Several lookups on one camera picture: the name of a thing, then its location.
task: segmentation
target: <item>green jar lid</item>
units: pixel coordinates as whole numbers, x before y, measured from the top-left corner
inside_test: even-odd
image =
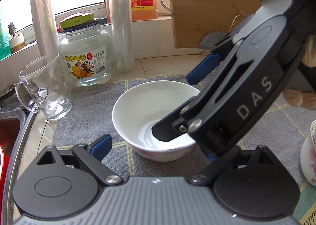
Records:
[[[84,24],[88,21],[92,21],[94,19],[93,13],[77,13],[71,16],[68,16],[63,21],[60,22],[60,27],[62,29],[69,28],[77,25]]]

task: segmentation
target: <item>plastic wrap roll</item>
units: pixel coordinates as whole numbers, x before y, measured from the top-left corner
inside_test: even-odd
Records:
[[[59,40],[51,0],[30,0],[33,27],[41,56],[58,53]]]
[[[130,72],[135,69],[131,0],[109,0],[109,6],[117,70]]]

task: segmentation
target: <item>mug handle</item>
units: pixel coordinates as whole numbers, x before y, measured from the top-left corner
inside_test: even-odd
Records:
[[[35,107],[32,107],[24,101],[24,99],[20,93],[20,89],[19,89],[21,84],[23,85],[23,82],[21,80],[19,80],[18,83],[15,85],[15,93],[16,93],[16,96],[18,97],[18,100],[20,101],[22,106],[24,106],[30,112],[33,112],[33,113],[39,112],[40,108],[37,105],[35,105]]]

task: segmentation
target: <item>glass jar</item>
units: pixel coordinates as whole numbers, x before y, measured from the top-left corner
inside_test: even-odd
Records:
[[[103,83],[110,77],[112,39],[93,13],[76,14],[60,22],[66,37],[59,45],[76,86]]]

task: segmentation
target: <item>wooden cutting board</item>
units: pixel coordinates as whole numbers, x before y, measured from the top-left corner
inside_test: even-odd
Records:
[[[247,17],[261,3],[259,0],[170,0],[170,5],[175,48],[194,48],[208,33],[227,33],[235,16]],[[234,27],[242,20],[239,17]]]

